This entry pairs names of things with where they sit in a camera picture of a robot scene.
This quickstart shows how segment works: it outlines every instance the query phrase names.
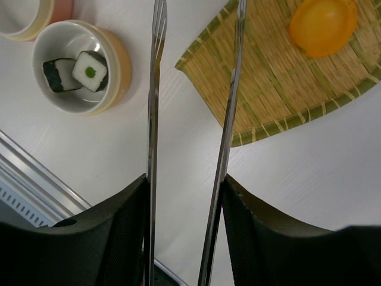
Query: white wood-grain surface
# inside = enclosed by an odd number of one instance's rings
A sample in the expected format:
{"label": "white wood-grain surface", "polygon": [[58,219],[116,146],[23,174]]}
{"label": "white wood-grain surface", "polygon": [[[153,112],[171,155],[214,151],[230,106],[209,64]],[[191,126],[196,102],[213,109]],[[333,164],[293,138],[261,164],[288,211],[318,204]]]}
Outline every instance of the white wood-grain surface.
{"label": "white wood-grain surface", "polygon": [[[196,285],[222,129],[174,68],[226,0],[168,0],[162,60],[156,256]],[[153,0],[76,0],[74,17],[127,46],[133,82],[95,117],[58,111],[32,75],[33,43],[0,39],[0,129],[91,204],[145,172]],[[381,224],[381,88],[315,122],[232,150],[229,173],[266,202],[328,229]],[[224,226],[213,285],[233,285]]]}

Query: bamboo mat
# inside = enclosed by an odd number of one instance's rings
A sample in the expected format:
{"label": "bamboo mat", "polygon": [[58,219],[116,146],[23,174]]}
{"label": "bamboo mat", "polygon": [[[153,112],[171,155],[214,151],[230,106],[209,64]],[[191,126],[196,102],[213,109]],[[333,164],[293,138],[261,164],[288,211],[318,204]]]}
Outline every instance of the bamboo mat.
{"label": "bamboo mat", "polygon": [[[329,57],[291,44],[288,26],[302,0],[249,0],[232,146],[275,135],[355,100],[381,79],[381,0],[358,0],[358,27]],[[238,0],[231,0],[187,49],[184,72],[223,125],[233,70]]]}

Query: maki sushi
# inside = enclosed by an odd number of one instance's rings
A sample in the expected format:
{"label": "maki sushi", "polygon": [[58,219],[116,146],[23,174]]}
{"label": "maki sushi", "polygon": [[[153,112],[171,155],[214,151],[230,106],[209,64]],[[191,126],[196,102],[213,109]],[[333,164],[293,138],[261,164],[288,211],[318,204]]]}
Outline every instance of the maki sushi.
{"label": "maki sushi", "polygon": [[108,84],[107,61],[94,51],[82,51],[73,69],[73,77],[92,92],[102,91]]}
{"label": "maki sushi", "polygon": [[82,85],[71,73],[76,61],[72,58],[58,58],[42,64],[43,73],[52,92],[76,91]]}

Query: white bowl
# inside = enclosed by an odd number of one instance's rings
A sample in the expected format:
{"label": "white bowl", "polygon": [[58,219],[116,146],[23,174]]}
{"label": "white bowl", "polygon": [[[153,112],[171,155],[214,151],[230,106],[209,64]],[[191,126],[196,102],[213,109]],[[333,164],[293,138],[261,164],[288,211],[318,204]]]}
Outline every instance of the white bowl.
{"label": "white bowl", "polygon": [[30,41],[49,24],[71,16],[73,0],[0,0],[0,35]]}
{"label": "white bowl", "polygon": [[[111,41],[110,35],[112,34],[108,31],[81,21],[57,22],[40,33],[33,50],[33,71],[38,86],[50,102],[69,113],[93,115],[111,107],[126,93],[131,79],[130,61],[127,52],[122,49],[128,59],[122,69],[113,41],[119,44],[120,42],[114,35]],[[81,51],[96,51],[106,59],[108,67],[106,89],[99,92],[91,92],[85,88],[59,94],[52,92],[43,73],[42,64],[57,58],[76,60]]]}

